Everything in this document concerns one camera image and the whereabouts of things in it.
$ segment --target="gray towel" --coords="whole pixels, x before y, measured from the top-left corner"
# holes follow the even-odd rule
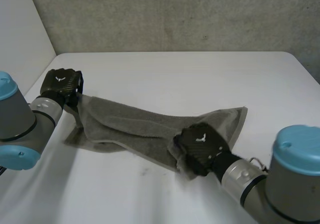
[[[76,130],[65,142],[67,145],[96,152],[127,149],[170,170],[176,171],[178,167],[190,178],[183,157],[172,143],[173,137],[182,128],[206,122],[225,138],[232,149],[247,115],[247,108],[241,107],[198,117],[175,117],[85,95],[79,98],[77,108],[79,117],[72,110],[66,110],[77,121]]]

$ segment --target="table surface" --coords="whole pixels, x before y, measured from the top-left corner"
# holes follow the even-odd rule
[[[69,53],[50,69],[81,70],[86,95],[167,115],[246,106],[233,151],[268,164],[277,132],[320,126],[320,86],[285,52]],[[63,113],[41,159],[0,178],[1,224],[255,223],[214,175],[186,182],[128,151],[106,154],[65,146],[75,126]]]

